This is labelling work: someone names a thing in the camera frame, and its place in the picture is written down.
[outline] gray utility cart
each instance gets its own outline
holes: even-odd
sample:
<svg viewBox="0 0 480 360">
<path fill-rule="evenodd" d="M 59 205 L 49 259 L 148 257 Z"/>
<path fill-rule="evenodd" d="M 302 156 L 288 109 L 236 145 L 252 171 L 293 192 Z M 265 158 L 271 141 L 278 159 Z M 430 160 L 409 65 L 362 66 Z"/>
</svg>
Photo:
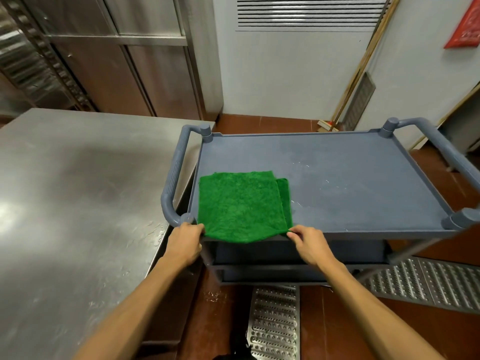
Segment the gray utility cart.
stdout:
<svg viewBox="0 0 480 360">
<path fill-rule="evenodd" d="M 424 118 L 393 117 L 380 129 L 329 133 L 222 135 L 186 125 L 162 193 L 163 213 L 174 227 L 194 222 L 202 176 L 272 170 L 289 181 L 294 224 L 321 229 L 336 258 L 364 279 L 480 222 L 479 210 L 453 212 L 400 145 L 393 132 L 408 125 L 416 125 L 480 191 L 479 171 Z M 172 199 L 190 132 L 201 134 L 202 145 L 188 211 L 179 216 Z M 411 244 L 392 252 L 392 239 Z M 222 284 L 325 282 L 283 236 L 250 244 L 204 237 L 202 244 L 203 261 Z"/>
</svg>

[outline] metal countertop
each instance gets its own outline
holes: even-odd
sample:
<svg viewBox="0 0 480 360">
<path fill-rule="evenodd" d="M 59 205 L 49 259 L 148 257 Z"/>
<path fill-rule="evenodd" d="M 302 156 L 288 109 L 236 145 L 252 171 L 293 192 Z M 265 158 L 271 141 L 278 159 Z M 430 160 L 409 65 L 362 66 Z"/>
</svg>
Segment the metal countertop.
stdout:
<svg viewBox="0 0 480 360">
<path fill-rule="evenodd" d="M 69 359 L 147 275 L 181 128 L 202 122 L 34 108 L 0 129 L 2 358 Z"/>
</svg>

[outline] green cloth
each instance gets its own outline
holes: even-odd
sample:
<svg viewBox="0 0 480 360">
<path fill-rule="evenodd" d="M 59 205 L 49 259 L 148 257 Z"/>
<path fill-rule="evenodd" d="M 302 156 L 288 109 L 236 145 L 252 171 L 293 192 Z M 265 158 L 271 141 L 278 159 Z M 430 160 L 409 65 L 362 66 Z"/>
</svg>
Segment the green cloth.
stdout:
<svg viewBox="0 0 480 360">
<path fill-rule="evenodd" d="M 198 223 L 210 238 L 256 242 L 293 226 L 289 182 L 272 171 L 205 175 L 199 189 Z"/>
</svg>

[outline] gray handle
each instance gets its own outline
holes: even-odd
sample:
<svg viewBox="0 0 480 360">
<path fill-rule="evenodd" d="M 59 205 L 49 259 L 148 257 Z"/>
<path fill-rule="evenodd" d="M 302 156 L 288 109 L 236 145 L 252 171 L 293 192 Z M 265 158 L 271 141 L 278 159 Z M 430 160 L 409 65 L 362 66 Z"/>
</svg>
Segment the gray handle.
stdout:
<svg viewBox="0 0 480 360">
<path fill-rule="evenodd" d="M 458 170 L 470 184 L 480 192 L 480 172 L 460 153 L 438 129 L 424 117 L 407 118 L 399 120 L 396 117 L 389 118 L 378 132 L 381 137 L 389 138 L 395 129 L 404 126 L 415 125 L 437 147 L 445 160 Z M 453 213 L 450 217 L 442 220 L 442 225 L 449 230 L 464 230 L 473 224 L 480 222 L 480 210 L 464 208 Z"/>
<path fill-rule="evenodd" d="M 183 222 L 193 223 L 195 220 L 195 218 L 189 213 L 184 213 L 182 216 L 179 216 L 175 211 L 175 207 L 173 207 L 173 197 L 175 196 L 175 191 L 177 189 L 183 158 L 185 157 L 185 152 L 187 151 L 190 132 L 200 134 L 201 140 L 204 143 L 209 143 L 213 140 L 212 129 L 210 128 L 209 124 L 201 124 L 199 126 L 184 125 L 181 129 L 177 147 L 173 153 L 170 170 L 166 176 L 165 187 L 163 188 L 163 192 L 160 197 L 163 216 L 165 216 L 167 222 L 173 227 L 180 226 L 180 224 Z"/>
</svg>

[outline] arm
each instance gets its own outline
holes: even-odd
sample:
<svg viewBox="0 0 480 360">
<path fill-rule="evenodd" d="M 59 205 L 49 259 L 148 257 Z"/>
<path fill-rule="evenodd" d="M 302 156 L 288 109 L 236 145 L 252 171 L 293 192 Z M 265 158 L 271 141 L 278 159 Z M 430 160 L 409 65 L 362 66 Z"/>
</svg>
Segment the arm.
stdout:
<svg viewBox="0 0 480 360">
<path fill-rule="evenodd" d="M 147 277 L 103 320 L 74 360 L 129 360 L 138 350 L 163 296 L 173 280 L 200 254 L 204 226 L 183 223 L 173 229 L 165 255 Z"/>
<path fill-rule="evenodd" d="M 288 237 L 308 264 L 317 266 L 355 318 L 370 349 L 381 360 L 444 359 L 399 316 L 381 303 L 335 259 L 320 230 L 297 225 Z"/>
</svg>

